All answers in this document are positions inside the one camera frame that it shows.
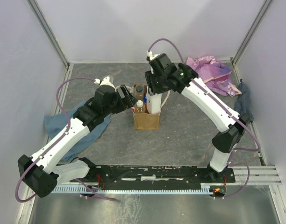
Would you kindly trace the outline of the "amber liquid bottle white cap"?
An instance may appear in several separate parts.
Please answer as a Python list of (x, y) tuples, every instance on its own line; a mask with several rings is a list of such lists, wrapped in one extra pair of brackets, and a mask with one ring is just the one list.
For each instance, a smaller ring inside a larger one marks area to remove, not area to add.
[(142, 100), (138, 100), (135, 105), (135, 114), (145, 113), (145, 111), (146, 109), (145, 109), (144, 102)]

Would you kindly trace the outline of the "watermelon print canvas bag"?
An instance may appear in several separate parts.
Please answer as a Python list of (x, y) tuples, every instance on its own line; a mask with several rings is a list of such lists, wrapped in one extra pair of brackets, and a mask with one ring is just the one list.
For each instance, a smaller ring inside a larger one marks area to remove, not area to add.
[[(130, 93), (134, 96), (133, 94), (133, 88), (134, 86), (137, 85), (136, 83), (130, 87)], [(147, 91), (149, 90), (149, 87), (144, 84), (146, 87), (146, 94)], [(165, 105), (167, 99), (170, 96), (170, 91), (167, 92), (166, 97), (164, 98), (164, 100), (161, 100), (161, 110), (163, 108), (163, 106)], [(135, 114), (135, 105), (131, 108), (132, 113), (133, 113), (133, 120), (134, 120), (134, 129), (137, 130), (155, 130), (159, 128), (159, 121), (160, 121), (160, 113), (158, 114), (149, 114), (148, 110), (147, 110), (147, 103), (145, 104), (145, 113), (141, 113), (141, 114)]]

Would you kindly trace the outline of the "white plastic bottle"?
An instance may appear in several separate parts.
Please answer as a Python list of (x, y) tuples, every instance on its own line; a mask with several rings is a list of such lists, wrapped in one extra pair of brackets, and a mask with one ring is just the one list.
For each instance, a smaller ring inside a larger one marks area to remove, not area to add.
[(162, 94), (153, 94), (147, 91), (147, 110), (149, 114), (158, 114), (161, 112)]

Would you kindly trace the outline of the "clear square bottle grey cap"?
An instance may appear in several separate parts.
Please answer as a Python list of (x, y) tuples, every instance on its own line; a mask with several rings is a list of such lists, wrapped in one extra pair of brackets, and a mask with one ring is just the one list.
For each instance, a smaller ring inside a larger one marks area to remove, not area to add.
[(133, 94), (134, 94), (134, 97), (137, 100), (141, 100), (141, 101), (144, 102), (144, 98), (145, 98), (145, 95), (146, 95), (146, 87), (145, 87), (145, 85), (143, 85), (143, 84), (135, 85), (134, 88), (133, 88)]

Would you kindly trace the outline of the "orange spray bottle blue top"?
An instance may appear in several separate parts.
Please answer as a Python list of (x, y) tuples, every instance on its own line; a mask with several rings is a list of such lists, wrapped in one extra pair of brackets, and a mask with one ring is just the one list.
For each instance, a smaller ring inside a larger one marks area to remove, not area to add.
[(143, 97), (143, 102), (146, 104), (147, 103), (147, 95), (145, 94)]

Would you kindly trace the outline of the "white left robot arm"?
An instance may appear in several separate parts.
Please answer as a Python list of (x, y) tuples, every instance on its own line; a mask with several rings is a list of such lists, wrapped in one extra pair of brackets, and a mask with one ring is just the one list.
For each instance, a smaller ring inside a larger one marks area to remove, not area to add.
[(78, 141), (103, 123), (105, 117), (123, 112), (136, 102), (137, 99), (124, 85), (118, 88), (101, 85), (94, 97), (74, 113), (63, 130), (45, 147), (32, 156), (22, 155), (18, 159), (19, 182), (24, 182), (37, 196), (46, 197), (64, 182), (75, 179), (94, 181), (97, 172), (88, 159), (60, 166), (57, 164)]

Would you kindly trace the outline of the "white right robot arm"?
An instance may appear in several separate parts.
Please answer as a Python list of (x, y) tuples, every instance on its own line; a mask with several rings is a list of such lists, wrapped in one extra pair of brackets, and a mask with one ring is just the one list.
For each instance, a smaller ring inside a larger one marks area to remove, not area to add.
[(165, 54), (147, 52), (151, 70), (145, 72), (148, 91), (151, 95), (167, 91), (178, 92), (195, 103), (215, 124), (218, 134), (212, 139), (215, 147), (210, 160), (208, 179), (219, 182), (234, 146), (239, 142), (248, 125), (247, 115), (240, 115), (223, 103), (202, 81), (190, 66), (175, 65)]

